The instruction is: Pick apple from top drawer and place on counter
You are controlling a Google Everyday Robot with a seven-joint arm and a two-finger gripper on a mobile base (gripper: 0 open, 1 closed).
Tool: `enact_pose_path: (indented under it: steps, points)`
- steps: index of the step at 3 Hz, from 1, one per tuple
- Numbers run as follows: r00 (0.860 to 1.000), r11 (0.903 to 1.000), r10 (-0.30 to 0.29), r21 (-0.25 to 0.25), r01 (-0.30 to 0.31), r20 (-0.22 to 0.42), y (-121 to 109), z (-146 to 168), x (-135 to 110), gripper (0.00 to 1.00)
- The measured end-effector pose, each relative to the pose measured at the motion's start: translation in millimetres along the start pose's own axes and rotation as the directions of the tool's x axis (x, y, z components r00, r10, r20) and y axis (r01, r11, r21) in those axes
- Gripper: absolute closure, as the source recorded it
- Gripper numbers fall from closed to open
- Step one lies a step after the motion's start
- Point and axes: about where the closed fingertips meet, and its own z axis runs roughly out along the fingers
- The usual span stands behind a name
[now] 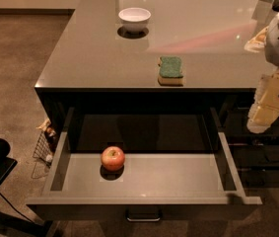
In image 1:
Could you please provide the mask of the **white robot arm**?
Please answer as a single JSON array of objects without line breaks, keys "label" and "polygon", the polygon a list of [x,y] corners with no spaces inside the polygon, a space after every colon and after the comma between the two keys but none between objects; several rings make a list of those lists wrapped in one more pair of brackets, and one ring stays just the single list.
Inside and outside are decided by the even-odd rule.
[{"label": "white robot arm", "polygon": [[244,49],[263,50],[266,61],[276,66],[273,74],[261,76],[247,115],[247,129],[263,133],[279,118],[279,12],[267,27],[246,43]]}]

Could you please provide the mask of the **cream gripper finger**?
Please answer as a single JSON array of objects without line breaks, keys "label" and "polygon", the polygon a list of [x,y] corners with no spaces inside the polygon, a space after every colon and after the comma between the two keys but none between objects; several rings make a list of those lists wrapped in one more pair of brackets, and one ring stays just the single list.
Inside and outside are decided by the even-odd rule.
[{"label": "cream gripper finger", "polygon": [[247,116],[246,127],[252,133],[263,133],[279,118],[279,69],[261,76]]},{"label": "cream gripper finger", "polygon": [[266,35],[268,32],[268,28],[263,28],[260,32],[258,32],[252,39],[250,39],[245,45],[244,49],[246,51],[259,53],[265,48]]}]

